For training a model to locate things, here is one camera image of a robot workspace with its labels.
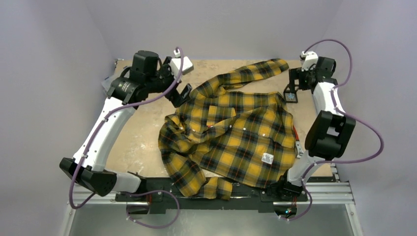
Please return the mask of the yellow plaid flannel shirt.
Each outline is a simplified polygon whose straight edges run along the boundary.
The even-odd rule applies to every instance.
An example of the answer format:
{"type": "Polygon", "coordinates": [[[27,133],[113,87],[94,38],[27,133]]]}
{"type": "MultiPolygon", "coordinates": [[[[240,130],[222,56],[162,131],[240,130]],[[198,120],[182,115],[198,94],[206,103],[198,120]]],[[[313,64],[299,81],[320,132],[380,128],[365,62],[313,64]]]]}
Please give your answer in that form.
{"type": "Polygon", "coordinates": [[[266,188],[292,167],[296,134],[283,95],[240,90],[288,69],[285,60],[269,59],[219,74],[165,117],[158,147],[182,194],[213,197],[218,191],[228,199],[232,185],[225,179],[266,188]]]}

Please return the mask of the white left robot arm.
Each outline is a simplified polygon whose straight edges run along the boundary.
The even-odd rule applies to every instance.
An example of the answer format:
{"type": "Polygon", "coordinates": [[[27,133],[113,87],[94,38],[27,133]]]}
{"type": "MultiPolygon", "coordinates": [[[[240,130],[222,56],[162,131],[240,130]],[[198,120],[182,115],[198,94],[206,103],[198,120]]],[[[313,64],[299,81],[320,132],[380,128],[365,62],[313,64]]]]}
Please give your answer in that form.
{"type": "Polygon", "coordinates": [[[147,103],[149,94],[162,94],[176,108],[182,105],[192,87],[187,84],[178,92],[177,86],[181,76],[193,69],[193,63],[180,49],[175,49],[174,56],[164,61],[155,52],[136,52],[131,66],[105,83],[106,99],[99,118],[73,157],[61,160],[60,169],[74,183],[99,196],[116,191],[127,192],[134,201],[144,199],[147,188],[141,184],[139,175],[105,169],[110,151],[137,108],[147,103]]]}

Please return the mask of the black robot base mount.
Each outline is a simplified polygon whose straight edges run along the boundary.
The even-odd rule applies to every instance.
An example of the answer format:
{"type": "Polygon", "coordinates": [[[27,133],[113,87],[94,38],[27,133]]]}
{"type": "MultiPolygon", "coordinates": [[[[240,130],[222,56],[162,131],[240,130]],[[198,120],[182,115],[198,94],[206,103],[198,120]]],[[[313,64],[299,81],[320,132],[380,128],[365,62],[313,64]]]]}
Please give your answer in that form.
{"type": "Polygon", "coordinates": [[[279,213],[294,216],[297,205],[308,202],[303,190],[291,192],[281,190],[280,184],[266,188],[250,187],[231,179],[225,179],[232,185],[231,196],[224,199],[218,192],[206,197],[202,192],[185,196],[168,177],[149,177],[143,179],[135,196],[117,193],[116,202],[125,202],[131,208],[131,214],[164,214],[168,209],[181,210],[256,210],[259,213],[279,213]]]}

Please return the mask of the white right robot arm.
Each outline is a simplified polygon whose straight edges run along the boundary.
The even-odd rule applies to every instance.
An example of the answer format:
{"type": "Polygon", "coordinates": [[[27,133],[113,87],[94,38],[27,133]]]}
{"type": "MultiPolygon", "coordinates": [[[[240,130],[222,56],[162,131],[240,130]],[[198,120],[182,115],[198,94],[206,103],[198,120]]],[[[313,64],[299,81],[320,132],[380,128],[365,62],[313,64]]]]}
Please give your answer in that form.
{"type": "Polygon", "coordinates": [[[356,125],[353,118],[343,114],[338,82],[333,78],[336,61],[315,52],[302,52],[300,63],[289,71],[284,97],[287,102],[297,103],[299,90],[311,91],[318,115],[306,135],[305,151],[278,181],[276,193],[282,200],[300,195],[303,184],[321,165],[343,155],[356,125]]]}

